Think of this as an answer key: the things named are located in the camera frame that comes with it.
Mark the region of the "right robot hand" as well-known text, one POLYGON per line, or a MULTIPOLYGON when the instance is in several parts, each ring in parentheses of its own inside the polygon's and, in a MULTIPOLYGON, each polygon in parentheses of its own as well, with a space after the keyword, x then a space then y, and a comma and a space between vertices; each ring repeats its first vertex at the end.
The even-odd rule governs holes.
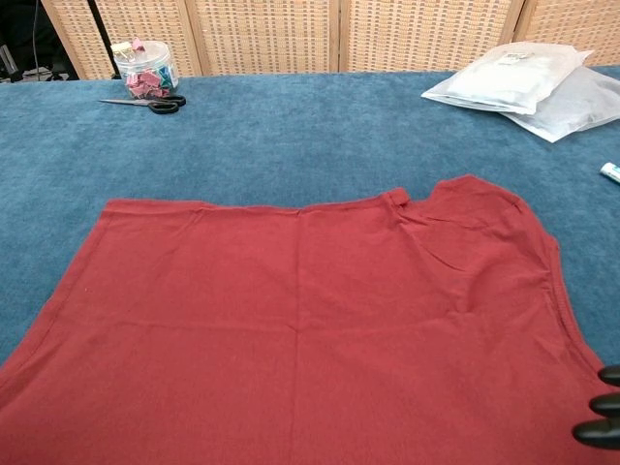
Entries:
POLYGON ((592 398, 588 407, 599 418, 577 424, 572 434, 582 445, 601 450, 619 450, 619 365, 602 368, 598 378, 616 390, 592 398))

